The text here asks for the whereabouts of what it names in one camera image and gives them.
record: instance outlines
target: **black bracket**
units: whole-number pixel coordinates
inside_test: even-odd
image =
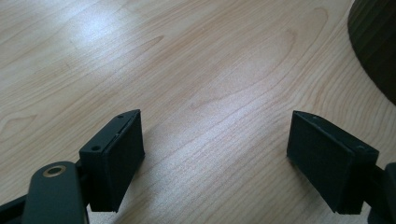
[[[367,202],[369,223],[396,223],[396,163],[383,171],[378,154],[324,118],[293,112],[288,157],[334,212],[359,214]]]
[[[80,151],[32,176],[27,195],[0,206],[0,223],[89,223],[94,212],[118,212],[144,159],[140,110],[116,116]]]

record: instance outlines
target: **wooden table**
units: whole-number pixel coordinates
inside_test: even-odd
[[[396,161],[396,106],[350,46],[352,1],[0,2],[0,203],[140,108],[147,156],[92,223],[365,223],[286,158],[291,112]]]

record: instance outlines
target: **light wood surface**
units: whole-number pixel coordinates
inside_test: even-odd
[[[140,108],[147,156],[92,223],[366,223],[286,158],[292,110],[396,161],[396,106],[350,46],[344,0],[0,1],[0,203]]]

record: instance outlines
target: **wood grain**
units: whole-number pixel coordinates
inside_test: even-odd
[[[0,1],[0,203],[142,110],[147,157],[92,223],[365,223],[286,158],[292,110],[396,161],[396,107],[347,35],[352,1]]]

